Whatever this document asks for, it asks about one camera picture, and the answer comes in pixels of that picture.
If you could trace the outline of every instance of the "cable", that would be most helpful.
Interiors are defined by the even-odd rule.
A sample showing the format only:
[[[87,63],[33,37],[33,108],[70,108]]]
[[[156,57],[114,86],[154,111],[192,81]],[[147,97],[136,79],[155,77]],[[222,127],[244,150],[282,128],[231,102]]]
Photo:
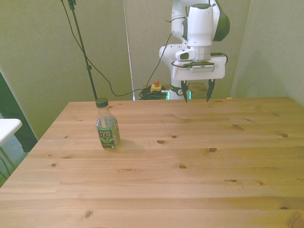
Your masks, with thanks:
[[[221,52],[215,52],[215,53],[211,53],[210,55],[211,55],[211,56],[226,56],[227,60],[226,60],[225,65],[226,65],[226,64],[227,64],[227,62],[228,62],[228,56],[227,56],[226,54],[224,54],[224,53],[221,53]]]
[[[170,36],[169,36],[169,38],[168,38],[168,40],[167,40],[166,47],[165,47],[165,49],[163,50],[163,52],[162,52],[162,54],[161,54],[160,60],[158,61],[158,64],[157,64],[156,68],[154,69],[153,73],[151,74],[151,76],[150,76],[150,78],[149,78],[149,80],[148,80],[148,82],[147,82],[146,88],[148,87],[148,83],[149,83],[150,79],[152,78],[154,72],[156,71],[158,65],[160,64],[160,62],[161,62],[161,60],[162,60],[162,56],[163,56],[163,54],[165,53],[165,50],[166,50],[166,48],[167,48],[167,46],[168,46],[168,42],[169,42],[169,39],[170,39],[171,36],[172,36],[172,33],[170,34]]]
[[[151,86],[143,89],[139,93],[140,100],[160,100],[167,97],[167,93],[163,93],[162,91],[154,91],[150,93]]]
[[[6,178],[6,176],[4,176],[4,174],[0,171],[0,174],[6,179],[6,180],[8,180],[7,178]]]
[[[68,23],[69,23],[69,25],[70,25],[70,29],[71,29],[72,35],[73,35],[73,37],[74,37],[76,43],[78,44],[79,48],[80,48],[81,51],[84,53],[85,57],[87,58],[88,62],[92,65],[92,67],[93,67],[99,74],[101,74],[102,77],[109,83],[109,86],[110,86],[110,89],[111,89],[112,94],[113,94],[114,96],[119,97],[119,96],[125,96],[125,95],[128,95],[128,94],[131,94],[131,93],[133,93],[133,92],[135,92],[135,91],[138,91],[138,90],[143,90],[143,89],[135,89],[135,90],[133,90],[133,91],[131,91],[131,92],[128,92],[128,93],[126,93],[126,94],[123,94],[123,95],[117,95],[117,94],[114,93],[114,91],[113,91],[113,89],[112,89],[111,82],[103,75],[103,73],[101,73],[101,72],[94,66],[94,64],[90,61],[90,59],[87,57],[87,55],[85,54],[85,52],[84,52],[83,49],[81,48],[81,46],[80,46],[80,44],[79,44],[79,42],[78,42],[78,40],[77,40],[77,38],[76,38],[76,36],[75,36],[75,34],[74,34],[74,32],[73,32],[72,24],[71,24],[70,18],[69,18],[69,16],[68,16],[66,7],[65,7],[65,5],[64,5],[64,3],[63,3],[63,0],[61,0],[61,3],[62,3],[62,5],[63,5],[63,8],[64,8],[65,12],[66,12],[66,17],[67,17],[67,20],[68,20]],[[167,43],[166,43],[166,47],[167,47],[167,45],[168,45],[168,42],[169,42],[169,39],[170,39],[171,35],[172,35],[172,34],[170,34],[170,36],[169,36],[169,38],[168,38],[168,41],[167,41]],[[157,67],[158,67],[158,65],[159,65],[159,63],[160,63],[160,61],[158,62],[158,64],[157,64],[155,70],[153,71],[152,75],[150,76],[150,78],[149,78],[149,80],[148,80],[148,83],[149,83],[151,77],[153,76],[154,72],[156,71],[156,69],[157,69]]]

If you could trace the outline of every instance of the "wood grain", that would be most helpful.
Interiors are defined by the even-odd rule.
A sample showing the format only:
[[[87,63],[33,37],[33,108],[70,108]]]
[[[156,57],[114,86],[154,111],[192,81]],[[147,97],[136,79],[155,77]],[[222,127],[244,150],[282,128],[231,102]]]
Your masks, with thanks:
[[[69,103],[0,189],[0,228],[303,228],[304,109],[289,98],[116,101],[104,150]]]

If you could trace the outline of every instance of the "black cable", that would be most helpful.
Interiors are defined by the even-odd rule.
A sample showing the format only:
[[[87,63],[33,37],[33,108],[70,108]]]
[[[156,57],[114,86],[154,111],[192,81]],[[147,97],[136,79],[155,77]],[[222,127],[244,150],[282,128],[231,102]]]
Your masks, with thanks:
[[[78,42],[78,40],[77,40],[77,38],[75,37],[75,34],[74,34],[74,32],[73,32],[73,28],[72,28],[72,25],[71,25],[71,21],[70,21],[70,18],[69,18],[69,16],[68,16],[68,14],[67,14],[66,7],[65,7],[65,5],[64,5],[64,3],[63,3],[63,0],[61,0],[61,2],[62,2],[62,5],[63,5],[63,8],[65,9],[66,17],[67,17],[68,23],[69,23],[69,25],[70,25],[72,35],[73,35],[73,37],[74,37],[76,43],[78,44],[79,48],[81,49],[81,51],[84,53],[83,49],[81,48],[81,46],[80,46],[80,44],[79,44],[79,42]],[[87,55],[86,55],[86,58],[87,58],[87,61],[94,67],[94,69],[97,70],[97,72],[100,73],[100,74],[104,77],[104,79],[109,83],[111,92],[112,92],[112,94],[113,94],[114,96],[125,96],[125,95],[128,95],[128,94],[133,93],[134,91],[143,90],[143,89],[135,89],[135,90],[133,90],[133,91],[131,91],[131,92],[129,92],[129,93],[123,94],[123,95],[116,95],[116,94],[114,93],[113,89],[112,89],[112,85],[111,85],[110,81],[109,81],[109,80],[108,80],[108,79],[107,79],[107,78],[106,78],[106,77],[105,77],[105,76],[104,76],[104,75],[103,75],[103,74],[94,66],[94,64],[90,61],[90,59],[87,57]]]
[[[6,179],[6,180],[8,180],[7,178],[6,178],[6,176],[4,176],[4,174],[0,171],[0,174]]]
[[[63,0],[61,0],[61,3],[62,3],[62,5],[63,5],[63,8],[64,8],[65,12],[66,12],[66,17],[67,17],[68,23],[69,23],[69,25],[70,25],[70,29],[71,29],[72,35],[73,35],[73,37],[74,37],[76,43],[78,44],[79,48],[81,49],[81,51],[84,53],[83,49],[81,48],[81,46],[80,46],[80,44],[79,44],[79,42],[78,42],[78,40],[77,40],[77,38],[76,38],[76,36],[75,36],[75,34],[74,34],[74,32],[73,32],[72,24],[71,24],[70,18],[69,18],[69,16],[68,16],[66,7],[65,7],[65,5],[64,5],[64,3],[63,3]],[[126,94],[123,94],[123,95],[116,95],[116,94],[114,93],[113,89],[112,89],[111,82],[103,75],[103,73],[101,73],[101,72],[94,66],[94,64],[90,61],[90,59],[87,57],[87,55],[86,55],[86,58],[87,58],[88,62],[94,67],[94,69],[95,69],[98,73],[100,73],[100,74],[102,75],[102,77],[104,77],[104,79],[109,83],[111,92],[112,92],[112,94],[113,94],[114,96],[125,96],[125,95],[131,94],[131,93],[133,93],[133,92],[135,92],[135,91],[143,90],[143,89],[135,89],[135,90],[133,90],[133,91],[131,91],[131,92],[128,92],[128,93],[126,93]],[[155,70],[153,71],[152,75],[153,75],[154,72],[156,71],[156,69],[157,69],[159,63],[157,64],[157,66],[156,66]]]
[[[139,93],[140,100],[160,100],[167,97],[167,93],[163,93],[162,91],[153,91],[150,93],[151,86],[143,89]]]
[[[169,36],[169,38],[168,38],[168,40],[167,40],[166,47],[165,47],[165,49],[163,50],[163,52],[162,52],[162,54],[161,54],[160,60],[158,61],[158,64],[157,64],[156,68],[154,69],[153,73],[151,74],[151,76],[150,76],[150,78],[149,78],[149,80],[148,80],[148,82],[147,82],[146,88],[148,87],[148,83],[149,83],[150,79],[152,78],[154,72],[156,71],[158,65],[160,64],[160,62],[161,62],[161,60],[162,60],[162,56],[163,56],[163,54],[165,53],[165,50],[166,50],[166,48],[167,48],[167,46],[168,46],[168,42],[169,42],[169,39],[170,39],[171,36],[172,36],[172,33],[170,34],[170,36]]]

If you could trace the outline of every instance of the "black pole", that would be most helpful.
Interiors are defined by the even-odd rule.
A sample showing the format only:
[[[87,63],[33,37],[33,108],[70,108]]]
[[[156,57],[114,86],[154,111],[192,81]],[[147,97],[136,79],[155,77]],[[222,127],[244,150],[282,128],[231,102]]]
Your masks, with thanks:
[[[89,63],[87,61],[85,47],[84,47],[84,44],[83,44],[82,39],[81,39],[81,34],[80,34],[80,30],[79,30],[77,19],[76,19],[75,11],[74,11],[74,9],[75,9],[74,5],[76,5],[76,0],[67,0],[67,1],[68,1],[69,6],[70,6],[70,9],[73,12],[73,16],[74,16],[76,28],[77,28],[78,35],[79,35],[79,40],[80,40],[82,52],[84,53],[84,56],[85,56],[86,69],[87,69],[87,71],[89,73],[89,77],[90,77],[90,81],[91,81],[91,85],[92,85],[92,89],[93,89],[95,100],[97,100],[97,94],[96,94],[96,90],[95,90],[95,86],[94,86],[94,82],[93,82],[93,78],[92,78],[92,74],[91,74],[92,67],[89,65]]]

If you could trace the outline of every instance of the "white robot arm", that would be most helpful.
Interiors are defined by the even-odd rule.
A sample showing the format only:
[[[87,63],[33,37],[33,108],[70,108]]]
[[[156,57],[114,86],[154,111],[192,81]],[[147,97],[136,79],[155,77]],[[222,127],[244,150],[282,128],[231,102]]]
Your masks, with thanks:
[[[186,7],[190,7],[188,17]],[[211,46],[212,41],[225,38],[229,29],[229,19],[217,0],[174,1],[171,32],[182,43],[160,49],[161,60],[171,72],[171,99],[187,101],[187,81],[212,79],[214,82],[225,76],[227,57],[212,57],[221,53],[211,53]]]

